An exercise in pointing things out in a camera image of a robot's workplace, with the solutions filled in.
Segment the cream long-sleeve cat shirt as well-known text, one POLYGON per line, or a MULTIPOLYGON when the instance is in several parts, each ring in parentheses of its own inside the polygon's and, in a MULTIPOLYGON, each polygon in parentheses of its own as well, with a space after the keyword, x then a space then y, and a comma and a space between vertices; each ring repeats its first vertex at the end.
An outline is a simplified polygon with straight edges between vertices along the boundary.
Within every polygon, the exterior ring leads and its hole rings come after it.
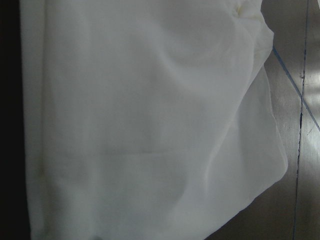
POLYGON ((20 1, 33 240, 203 240, 284 176, 261 7, 20 1))

